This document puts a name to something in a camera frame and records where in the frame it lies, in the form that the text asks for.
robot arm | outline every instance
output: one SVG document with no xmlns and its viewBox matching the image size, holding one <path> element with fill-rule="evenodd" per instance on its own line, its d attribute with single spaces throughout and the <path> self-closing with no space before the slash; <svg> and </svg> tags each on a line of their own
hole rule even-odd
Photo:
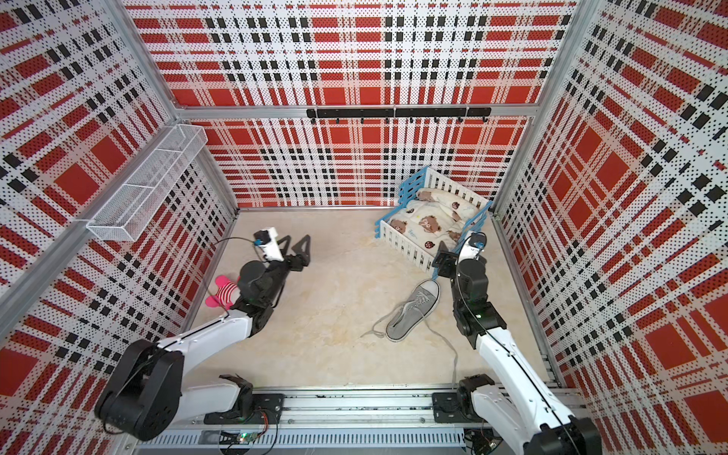
<svg viewBox="0 0 728 455">
<path fill-rule="evenodd" d="M 441 252 L 439 275 L 450 278 L 453 314 L 458 329 L 493 368 L 507 397 L 487 375 L 460 381 L 458 399 L 464 414 L 485 419 L 517 454 L 601 454 L 601 439 L 590 419 L 577 419 L 546 387 L 516 346 L 488 301 L 486 245 L 482 233 L 471 234 L 460 254 Z"/>
<path fill-rule="evenodd" d="M 286 243 L 279 249 L 273 228 L 256 232 L 255 238 L 269 264 L 251 261 L 241 268 L 240 297 L 226 314 L 155 344 L 141 339 L 127 347 L 94 409 L 105 428 L 109 423 L 137 439 L 150 440 L 170 423 L 192 416 L 232 412 L 244 419 L 252 414 L 253 385 L 238 376 L 181 386 L 182 378 L 209 356 L 262 330 L 288 273 L 309 265 L 309 236 L 293 246 L 295 255 L 286 254 L 289 236 L 281 239 Z"/>
</svg>

blanket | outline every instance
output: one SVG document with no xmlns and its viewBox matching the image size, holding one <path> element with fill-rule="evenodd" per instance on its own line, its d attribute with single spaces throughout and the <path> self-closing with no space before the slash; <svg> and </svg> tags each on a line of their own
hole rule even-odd
<svg viewBox="0 0 728 455">
<path fill-rule="evenodd" d="M 477 213 L 476 206 L 456 194 L 422 188 L 389 224 L 434 257 L 441 242 L 450 251 L 457 246 L 464 224 Z"/>
</svg>

cable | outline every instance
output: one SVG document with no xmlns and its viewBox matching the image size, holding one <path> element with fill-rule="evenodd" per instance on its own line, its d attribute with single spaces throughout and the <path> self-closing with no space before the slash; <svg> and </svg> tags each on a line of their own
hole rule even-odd
<svg viewBox="0 0 728 455">
<path fill-rule="evenodd" d="M 490 454 L 492 454 L 493 452 L 495 452 L 495 451 L 496 451 L 496 450 L 498 449 L 498 447 L 500 447 L 500 445 L 501 445 L 501 444 L 503 444 L 503 439 L 501 439 L 500 441 L 498 441 L 498 445 L 497 445 L 497 446 L 495 446 L 495 447 L 493 447 L 493 448 L 492 448 L 491 450 L 487 451 L 487 452 L 485 453 L 485 455 L 490 455 Z"/>
<path fill-rule="evenodd" d="M 270 261 L 264 261 L 264 260 L 263 260 L 263 258 L 261 257 L 261 255 L 260 255 L 260 254 L 258 254 L 258 249 L 256 249 L 256 247 L 260 248 L 261 250 L 262 250 L 263 248 L 261 248 L 261 247 L 260 247 L 260 245 L 256 245 L 255 243 L 253 243 L 253 251 L 255 251 L 255 252 L 256 252 L 256 257 L 258 258 L 258 260 L 259 260 L 260 262 L 263 262 L 263 263 L 266 263 L 266 262 L 270 262 Z"/>
<path fill-rule="evenodd" d="M 241 239 L 241 240 L 245 240 L 245 241 L 247 241 L 247 242 L 250 242 L 250 243 L 252 243 L 253 245 L 255 244 L 255 241 L 253 241 L 253 240 L 250 240 L 250 239 L 246 239 L 245 237 L 224 237 L 223 239 L 220 239 L 220 240 L 218 240 L 217 242 L 212 242 L 212 243 L 210 243 L 210 246 L 213 246 L 213 245 L 217 245 L 217 244 L 218 244 L 218 243 L 220 243 L 220 242 L 224 242 L 225 240 L 230 240 L 230 239 Z"/>
<path fill-rule="evenodd" d="M 263 412 L 265 414 L 267 414 L 268 411 L 269 411 L 268 409 L 263 409 Z M 278 418 L 276 417 L 275 412 L 272 414 L 272 416 L 273 416 L 273 420 L 275 420 L 275 438 L 273 438 L 273 444 L 271 444 L 271 447 L 268 450 L 266 450 L 265 452 L 263 452 L 262 455 L 268 455 L 268 453 L 271 450 L 273 450 L 273 448 L 275 447 L 275 443 L 278 442 L 278 427 L 279 427 Z"/>
<path fill-rule="evenodd" d="M 245 424 L 245 423 L 246 423 L 246 422 L 247 422 L 248 420 L 252 419 L 252 418 L 253 418 L 253 416 L 254 416 L 254 415 L 256 415 L 256 412 L 258 412 L 258 411 L 262 411 L 262 409 L 260 409 L 260 408 L 254 409 L 254 410 L 253 410 L 253 412 L 252 412 L 252 413 L 250 413 L 250 415 L 249 415 L 248 417 L 246 417 L 246 418 L 245 418 L 244 420 L 242 420 L 241 422 L 238 422 L 238 424 L 240 424 L 240 425 L 243 425 L 243 424 Z M 264 434 L 265 432 L 266 432 L 266 430 L 263 430 L 263 432 L 262 432 L 262 433 L 260 433 L 260 434 L 259 434 L 259 435 L 258 435 L 258 436 L 256 437 L 256 439 L 255 439 L 255 440 L 257 440 L 257 439 L 258 439 L 259 437 L 261 437 L 261 436 L 262 436 L 262 435 L 263 435 L 263 434 Z M 228 446 L 227 446 L 227 447 L 225 448 L 225 450 L 224 450 L 224 451 L 220 449 L 220 444 L 221 444 L 221 443 L 223 442 L 223 441 L 222 441 L 222 437 L 223 437 L 223 436 L 225 436 L 226 438 L 232 438 L 232 441 L 231 441 L 231 442 L 230 442 L 230 444 L 229 444 L 229 445 L 228 445 Z M 219 450 L 219 451 L 220 451 L 220 452 L 221 452 L 221 453 L 222 453 L 223 455 L 227 455 L 227 453 L 228 453 L 228 450 L 230 450 L 230 448 L 231 448 L 231 447 L 232 447 L 232 446 L 233 446 L 233 445 L 234 445 L 234 444 L 235 444 L 235 443 L 237 442 L 237 438 L 238 438 L 238 436 L 239 436 L 239 433 L 229 433 L 229 432 L 227 432 L 227 431 L 223 431 L 223 430 L 220 430 L 220 432 L 218 433 L 218 450 Z"/>
<path fill-rule="evenodd" d="M 278 306 L 278 302 L 280 302 L 280 296 L 283 295 L 283 290 L 284 289 L 285 289 L 285 281 L 280 286 L 280 290 L 278 291 L 278 298 L 275 299 L 275 305 L 271 306 L 271 308 L 275 308 L 276 306 Z"/>
<path fill-rule="evenodd" d="M 463 246 L 465 246 L 465 244 L 467 244 L 467 241 L 474 234 L 485 235 L 483 232 L 477 232 L 477 233 L 471 232 L 470 235 L 467 236 L 467 239 L 465 239 L 465 242 L 463 242 Z M 467 303 L 467 299 L 463 295 L 462 289 L 460 288 L 460 280 L 458 279 L 458 277 L 460 276 L 459 267 L 460 267 L 460 261 L 458 261 L 457 265 L 455 266 L 455 272 L 456 272 L 455 282 L 457 283 L 457 290 L 458 290 L 458 293 L 460 294 L 460 298 L 462 299 L 465 308 L 470 313 L 473 320 L 476 321 L 476 323 L 480 326 L 480 328 L 482 328 L 488 334 L 488 336 L 490 336 L 493 339 L 493 341 L 498 343 L 498 345 L 501 348 L 503 348 L 503 350 L 508 354 L 508 356 L 511 357 L 513 359 L 513 361 L 515 362 L 515 364 L 518 365 L 518 367 L 523 371 L 523 374 L 526 376 L 526 378 L 529 380 L 529 382 L 531 382 L 531 385 L 534 387 L 536 392 L 538 392 L 538 394 L 541 397 L 541 399 L 543 400 L 543 402 L 546 403 L 546 406 L 548 407 L 549 411 L 551 412 L 551 414 L 553 414 L 554 418 L 556 418 L 556 421 L 561 425 L 561 427 L 563 428 L 563 431 L 566 433 L 567 436 L 569 436 L 569 440 L 571 441 L 571 444 L 574 446 L 574 450 L 577 452 L 577 455 L 581 455 L 581 453 L 579 452 L 579 448 L 577 447 L 577 444 L 574 442 L 574 439 L 571 437 L 571 434 L 569 434 L 569 431 L 564 426 L 564 423 L 561 421 L 561 419 L 558 418 L 558 415 L 556 415 L 556 412 L 553 410 L 553 408 L 551 407 L 549 402 L 546 401 L 546 397 L 541 393 L 541 390 L 539 390 L 539 388 L 536 387 L 536 383 L 533 381 L 533 379 L 531 379 L 530 375 L 526 372 L 526 369 L 523 367 L 523 365 L 521 365 L 521 362 L 518 361 L 518 358 L 516 356 L 514 356 L 513 353 L 510 350 L 508 350 L 508 348 L 506 348 L 503 345 L 503 343 L 500 342 L 500 340 L 498 340 L 495 336 L 493 336 L 492 333 L 490 333 L 485 327 L 483 327 L 483 324 L 480 323 L 480 321 L 475 316 L 475 313 L 473 313 L 472 310 L 470 309 L 470 305 Z"/>
</svg>

plaid wall panel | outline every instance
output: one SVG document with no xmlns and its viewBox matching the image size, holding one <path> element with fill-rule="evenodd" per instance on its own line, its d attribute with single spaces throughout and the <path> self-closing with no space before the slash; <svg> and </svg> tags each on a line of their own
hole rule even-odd
<svg viewBox="0 0 728 455">
<path fill-rule="evenodd" d="M 396 205 L 424 166 L 492 199 L 526 117 L 196 120 L 240 207 Z"/>
<path fill-rule="evenodd" d="M 534 103 L 576 7 L 123 3 L 182 106 Z"/>
<path fill-rule="evenodd" d="M 727 16 L 602 1 L 505 212 L 612 453 L 728 451 Z"/>
<path fill-rule="evenodd" d="M 137 242 L 70 260 L 0 347 L 0 452 L 107 452 L 96 399 L 130 342 L 179 332 L 230 221 L 193 163 Z"/>
<path fill-rule="evenodd" d="M 0 6 L 0 293 L 167 120 L 91 1 Z"/>
</svg>

white shoelace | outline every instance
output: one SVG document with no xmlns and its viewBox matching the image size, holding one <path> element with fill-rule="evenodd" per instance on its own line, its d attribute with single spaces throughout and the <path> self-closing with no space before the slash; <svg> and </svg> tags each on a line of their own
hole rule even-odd
<svg viewBox="0 0 728 455">
<path fill-rule="evenodd" d="M 419 312 L 419 314 L 421 314 L 421 315 L 422 315 L 422 320 L 424 321 L 424 324 L 425 324 L 425 325 L 427 326 L 427 328 L 428 328 L 428 329 L 430 330 L 430 332 L 432 332 L 432 333 L 434 333 L 435 335 L 437 335 L 437 336 L 439 336 L 440 338 L 442 338 L 442 340 L 443 340 L 443 341 L 445 342 L 445 344 L 447 344 L 447 345 L 448 345 L 448 347 L 450 348 L 450 350 L 451 350 L 451 351 L 452 351 L 452 352 L 453 352 L 453 353 L 455 354 L 455 358 L 453 359 L 453 377 L 452 377 L 452 382 L 451 382 L 451 383 L 452 383 L 452 385 L 453 385 L 453 389 L 456 389 L 456 388 L 457 388 L 457 360 L 458 360 L 458 354 L 457 354 L 457 351 L 455 350 L 455 347 L 454 347 L 454 346 L 452 345 L 452 343 L 450 342 L 450 340 L 448 340 L 447 338 L 445 338 L 445 336 L 444 336 L 444 335 L 443 335 L 442 333 L 439 333 L 439 332 L 437 332 L 437 331 L 433 330 L 433 329 L 432 329 L 432 327 L 430 327 L 430 323 L 429 323 L 429 322 L 427 322 L 427 317 L 426 317 L 426 316 L 424 315 L 424 313 L 422 312 L 422 310 L 421 310 L 421 309 L 419 308 L 419 305 L 420 305 L 421 303 L 424 303 L 426 299 L 427 299 L 427 297 L 426 297 L 426 296 L 425 296 L 425 295 L 424 295 L 424 294 L 423 294 L 422 292 L 420 292 L 420 293 L 418 293 L 418 295 L 417 295 L 417 297 L 415 298 L 415 300 L 410 300 L 410 301 L 406 301 L 406 302 L 403 302 L 403 303 L 401 303 L 401 304 L 397 304 L 397 306 L 395 306 L 395 308 L 394 308 L 394 309 L 393 309 L 393 310 L 392 310 L 391 312 L 387 313 L 387 314 L 386 314 L 385 316 L 383 316 L 383 317 L 380 317 L 380 318 L 379 318 L 379 319 L 378 319 L 378 320 L 377 320 L 377 321 L 376 321 L 376 322 L 375 322 L 375 323 L 374 323 L 374 324 L 373 324 L 373 325 L 371 326 L 371 330 L 370 330 L 369 332 L 365 332 L 365 333 L 363 333 L 363 334 L 362 334 L 362 336 L 360 336 L 359 338 L 362 338 L 362 337 L 364 337 L 364 336 L 366 336 L 366 335 L 374 335 L 374 336 L 376 336 L 377 338 L 384 338 L 385 336 L 387 336 L 387 335 L 386 335 L 386 333 L 385 333 L 385 332 L 381 332 L 381 331 L 378 331 L 378 330 L 376 330 L 376 329 L 375 329 L 375 327 L 376 327 L 376 326 L 377 326 L 377 325 L 378 325 L 379 323 L 381 323 L 381 322 L 382 322 L 383 320 L 385 320 L 385 319 L 387 319 L 388 317 L 390 317 L 390 316 L 392 316 L 393 314 L 395 314 L 395 313 L 396 313 L 397 311 L 402 311 L 402 308 L 403 308 L 403 307 L 404 307 L 404 306 L 405 306 L 406 304 L 409 304 L 409 303 L 414 303 L 414 305 L 412 306 L 412 308 L 416 309 L 416 310 L 417 310 L 417 311 Z"/>
</svg>

